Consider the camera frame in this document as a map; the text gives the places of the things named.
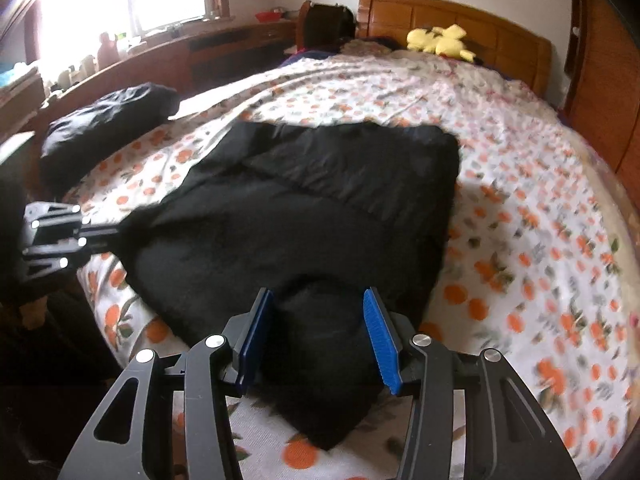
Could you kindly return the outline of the black coat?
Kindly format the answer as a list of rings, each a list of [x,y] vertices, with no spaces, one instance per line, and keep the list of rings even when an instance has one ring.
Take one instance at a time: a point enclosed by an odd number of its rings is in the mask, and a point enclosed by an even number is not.
[[[422,320],[459,170],[457,138],[435,126],[239,122],[175,191],[122,220],[115,252],[186,344],[270,290],[257,387],[328,450],[382,388],[363,293]]]

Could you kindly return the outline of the orange floral bed sheet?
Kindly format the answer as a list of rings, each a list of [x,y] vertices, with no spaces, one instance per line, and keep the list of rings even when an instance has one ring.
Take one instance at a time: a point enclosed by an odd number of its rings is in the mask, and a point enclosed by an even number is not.
[[[239,120],[453,133],[461,170],[423,329],[456,350],[502,351],[580,474],[604,473],[639,417],[638,220],[620,216],[608,170],[548,104],[521,81],[429,54],[300,60],[185,100],[68,199],[118,221],[178,188]]]

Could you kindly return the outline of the wooden desk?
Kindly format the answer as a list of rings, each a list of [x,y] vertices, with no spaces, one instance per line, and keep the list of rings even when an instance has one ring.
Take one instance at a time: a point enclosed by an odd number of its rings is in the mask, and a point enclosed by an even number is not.
[[[185,36],[126,58],[81,81],[53,103],[42,104],[37,79],[1,107],[1,137],[35,130],[115,90],[145,82],[173,88],[186,99],[271,70],[295,42],[296,25],[282,20]]]

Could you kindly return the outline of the red bowl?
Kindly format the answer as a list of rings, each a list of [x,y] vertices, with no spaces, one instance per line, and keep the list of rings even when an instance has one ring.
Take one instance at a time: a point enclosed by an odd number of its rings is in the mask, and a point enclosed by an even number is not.
[[[274,23],[283,18],[283,12],[280,10],[262,11],[255,14],[255,18],[259,23]]]

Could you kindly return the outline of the dark backpack on chair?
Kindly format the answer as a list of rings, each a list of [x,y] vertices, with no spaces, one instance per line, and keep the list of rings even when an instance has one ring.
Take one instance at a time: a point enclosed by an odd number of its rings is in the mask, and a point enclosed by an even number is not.
[[[297,50],[337,52],[355,35],[355,17],[347,6],[311,0],[300,6],[295,34]]]

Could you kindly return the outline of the wooden slatted wardrobe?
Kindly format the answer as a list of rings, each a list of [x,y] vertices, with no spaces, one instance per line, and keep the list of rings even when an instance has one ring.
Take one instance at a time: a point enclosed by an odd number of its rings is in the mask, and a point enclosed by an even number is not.
[[[572,0],[564,115],[639,203],[639,46],[610,0]]]

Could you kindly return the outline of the yellow plush toy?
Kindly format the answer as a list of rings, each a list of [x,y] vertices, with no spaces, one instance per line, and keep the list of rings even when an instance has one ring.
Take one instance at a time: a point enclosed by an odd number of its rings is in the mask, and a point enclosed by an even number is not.
[[[477,61],[477,56],[465,47],[463,42],[465,37],[466,31],[458,24],[447,28],[434,26],[430,30],[415,28],[407,34],[407,49],[474,64]]]

